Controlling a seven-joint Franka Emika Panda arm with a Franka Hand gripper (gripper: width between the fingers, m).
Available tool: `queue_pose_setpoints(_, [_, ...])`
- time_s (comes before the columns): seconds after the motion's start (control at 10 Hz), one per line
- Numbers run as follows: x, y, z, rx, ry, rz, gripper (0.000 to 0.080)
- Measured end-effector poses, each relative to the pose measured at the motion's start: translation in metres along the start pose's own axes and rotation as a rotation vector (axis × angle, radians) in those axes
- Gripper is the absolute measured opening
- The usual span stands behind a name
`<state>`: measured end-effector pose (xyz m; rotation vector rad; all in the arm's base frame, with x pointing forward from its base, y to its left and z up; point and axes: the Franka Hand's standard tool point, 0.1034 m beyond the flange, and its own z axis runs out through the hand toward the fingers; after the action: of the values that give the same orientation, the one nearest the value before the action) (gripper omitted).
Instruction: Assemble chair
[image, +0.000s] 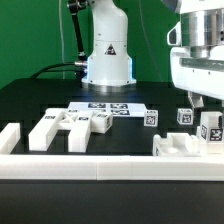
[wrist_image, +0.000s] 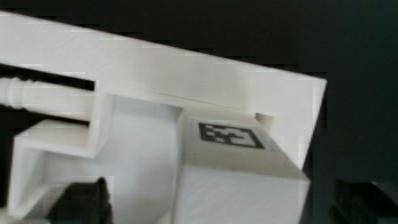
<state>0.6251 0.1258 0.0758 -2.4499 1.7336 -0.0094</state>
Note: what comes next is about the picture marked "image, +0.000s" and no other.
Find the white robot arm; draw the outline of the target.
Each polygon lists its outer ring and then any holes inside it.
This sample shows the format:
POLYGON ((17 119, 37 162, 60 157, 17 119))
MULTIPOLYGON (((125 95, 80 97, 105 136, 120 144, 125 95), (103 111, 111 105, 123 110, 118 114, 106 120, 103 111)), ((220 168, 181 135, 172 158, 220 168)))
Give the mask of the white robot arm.
MULTIPOLYGON (((102 91, 133 85, 127 54, 128 18, 113 0, 87 0, 93 14, 93 52, 83 84, 102 91)), ((175 87, 199 107, 203 95, 224 101, 224 0, 161 0, 180 15, 168 32, 175 87)))

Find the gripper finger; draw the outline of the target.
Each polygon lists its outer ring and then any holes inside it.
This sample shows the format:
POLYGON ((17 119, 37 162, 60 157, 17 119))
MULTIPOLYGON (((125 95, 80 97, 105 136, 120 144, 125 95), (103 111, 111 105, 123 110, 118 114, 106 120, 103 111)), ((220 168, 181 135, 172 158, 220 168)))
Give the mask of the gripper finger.
POLYGON ((201 108, 204 106, 203 97, 194 92, 188 92, 188 99, 193 108, 201 108))

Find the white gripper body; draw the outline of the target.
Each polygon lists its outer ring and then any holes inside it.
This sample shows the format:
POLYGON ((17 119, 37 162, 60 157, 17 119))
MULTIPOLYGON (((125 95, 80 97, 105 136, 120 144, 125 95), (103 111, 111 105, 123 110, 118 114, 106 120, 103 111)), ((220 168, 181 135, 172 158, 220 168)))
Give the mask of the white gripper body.
POLYGON ((186 48, 173 47, 170 67, 176 88, 224 100, 224 46, 212 48, 208 59, 191 58, 186 48))

